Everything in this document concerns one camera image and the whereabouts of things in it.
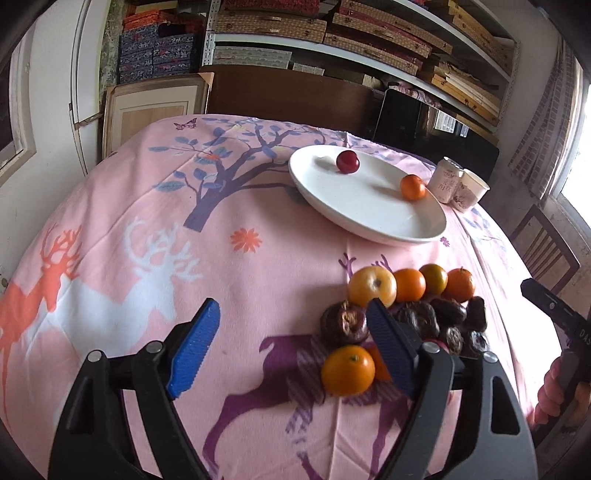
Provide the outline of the person right hand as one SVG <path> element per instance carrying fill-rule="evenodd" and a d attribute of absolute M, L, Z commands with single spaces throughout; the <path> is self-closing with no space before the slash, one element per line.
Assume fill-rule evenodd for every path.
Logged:
<path fill-rule="evenodd" d="M 560 370 L 561 359 L 556 358 L 544 377 L 543 386 L 538 391 L 538 403 L 529 420 L 532 427 L 547 424 L 551 418 L 560 415 L 561 406 L 564 403 L 564 391 L 558 382 Z M 580 382 L 574 399 L 577 404 L 566 422 L 568 427 L 578 426 L 584 421 L 590 406 L 590 385 Z"/>

